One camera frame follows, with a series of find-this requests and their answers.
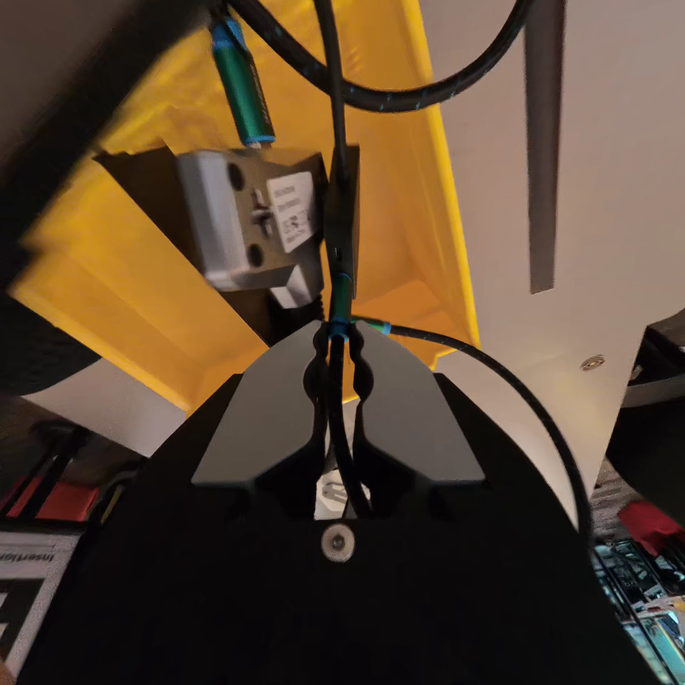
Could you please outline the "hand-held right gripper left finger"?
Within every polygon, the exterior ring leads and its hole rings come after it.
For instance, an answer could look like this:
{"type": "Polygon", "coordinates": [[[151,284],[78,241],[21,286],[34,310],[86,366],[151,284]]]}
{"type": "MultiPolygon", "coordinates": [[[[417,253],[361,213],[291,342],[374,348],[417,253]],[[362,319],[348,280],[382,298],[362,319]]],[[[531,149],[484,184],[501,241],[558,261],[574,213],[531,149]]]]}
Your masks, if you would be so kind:
{"type": "Polygon", "coordinates": [[[194,472],[202,487],[315,503],[325,461],[328,327],[313,321],[243,373],[194,472]]]}

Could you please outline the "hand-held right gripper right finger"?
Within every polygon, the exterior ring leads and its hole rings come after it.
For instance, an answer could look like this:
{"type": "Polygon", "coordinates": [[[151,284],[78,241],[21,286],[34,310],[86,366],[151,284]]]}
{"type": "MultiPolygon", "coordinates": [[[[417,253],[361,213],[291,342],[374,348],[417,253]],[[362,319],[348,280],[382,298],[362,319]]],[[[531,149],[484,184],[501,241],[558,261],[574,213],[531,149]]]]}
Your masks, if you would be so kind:
{"type": "Polygon", "coordinates": [[[399,503],[435,488],[486,483],[434,373],[368,323],[349,332],[354,363],[353,457],[372,503],[399,503]]]}

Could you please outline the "yellow plastic bin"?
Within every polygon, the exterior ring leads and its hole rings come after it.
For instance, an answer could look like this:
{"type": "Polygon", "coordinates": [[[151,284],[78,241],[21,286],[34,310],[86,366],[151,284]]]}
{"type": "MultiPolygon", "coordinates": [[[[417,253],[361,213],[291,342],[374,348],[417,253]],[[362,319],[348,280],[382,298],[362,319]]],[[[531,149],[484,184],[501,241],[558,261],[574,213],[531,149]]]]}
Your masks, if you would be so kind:
{"type": "MultiPolygon", "coordinates": [[[[27,269],[9,294],[192,413],[266,344],[210,293],[190,258],[154,226],[96,151],[172,152],[238,142],[221,103],[207,29],[158,54],[72,164],[27,237],[27,269]]],[[[475,306],[444,128],[415,114],[347,110],[361,146],[360,262],[354,312],[477,339],[475,306]]]]}

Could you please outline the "silver hdmi port adapter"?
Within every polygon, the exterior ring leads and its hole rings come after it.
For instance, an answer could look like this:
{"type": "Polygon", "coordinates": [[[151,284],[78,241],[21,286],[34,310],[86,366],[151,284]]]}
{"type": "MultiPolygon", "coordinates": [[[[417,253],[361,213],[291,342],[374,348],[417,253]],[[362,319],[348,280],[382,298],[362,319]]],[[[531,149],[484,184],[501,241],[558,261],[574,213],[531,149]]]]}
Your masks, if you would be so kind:
{"type": "Polygon", "coordinates": [[[224,294],[261,291],[289,319],[323,320],[322,153],[203,149],[176,168],[205,280],[224,294]]]}

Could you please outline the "black multiport hub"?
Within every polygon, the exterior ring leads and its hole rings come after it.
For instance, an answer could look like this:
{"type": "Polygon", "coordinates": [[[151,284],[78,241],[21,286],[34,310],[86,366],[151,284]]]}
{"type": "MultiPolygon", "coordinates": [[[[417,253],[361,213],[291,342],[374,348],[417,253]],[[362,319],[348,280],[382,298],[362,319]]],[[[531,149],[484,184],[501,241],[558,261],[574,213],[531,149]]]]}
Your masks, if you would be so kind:
{"type": "Polygon", "coordinates": [[[324,205],[324,239],[332,278],[344,275],[356,294],[360,237],[360,148],[347,142],[344,83],[331,1],[315,1],[329,71],[334,150],[324,205]]]}

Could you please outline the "black hdmi cable green plugs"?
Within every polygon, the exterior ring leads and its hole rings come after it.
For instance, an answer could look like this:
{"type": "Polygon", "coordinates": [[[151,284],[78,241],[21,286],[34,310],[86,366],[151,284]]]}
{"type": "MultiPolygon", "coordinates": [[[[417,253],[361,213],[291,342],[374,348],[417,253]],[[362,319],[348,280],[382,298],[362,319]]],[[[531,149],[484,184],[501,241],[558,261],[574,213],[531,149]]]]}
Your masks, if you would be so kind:
{"type": "MultiPolygon", "coordinates": [[[[222,24],[234,9],[287,65],[331,99],[334,120],[344,117],[345,105],[358,110],[384,114],[404,114],[439,105],[461,94],[486,76],[506,55],[526,26],[535,1],[516,1],[492,43],[472,63],[449,77],[408,90],[378,90],[344,79],[340,64],[340,46],[331,1],[315,1],[325,53],[333,52],[327,63],[319,62],[279,24],[259,1],[211,1],[210,11],[222,24]]],[[[455,338],[407,327],[393,327],[390,332],[425,340],[465,354],[495,372],[511,386],[538,418],[560,457],[570,482],[578,518],[578,533],[586,547],[593,542],[593,519],[590,504],[577,463],[551,415],[526,385],[490,355],[455,338]]]]}

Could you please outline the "pile of colourful packets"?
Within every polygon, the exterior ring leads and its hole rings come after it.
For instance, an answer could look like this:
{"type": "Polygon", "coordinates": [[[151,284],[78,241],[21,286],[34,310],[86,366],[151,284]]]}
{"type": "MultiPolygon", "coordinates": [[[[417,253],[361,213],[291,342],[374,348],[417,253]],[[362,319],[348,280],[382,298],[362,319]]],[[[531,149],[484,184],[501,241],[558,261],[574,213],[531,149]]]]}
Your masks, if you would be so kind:
{"type": "Polygon", "coordinates": [[[595,541],[593,568],[633,646],[661,684],[684,683],[684,574],[633,540],[595,541]]]}

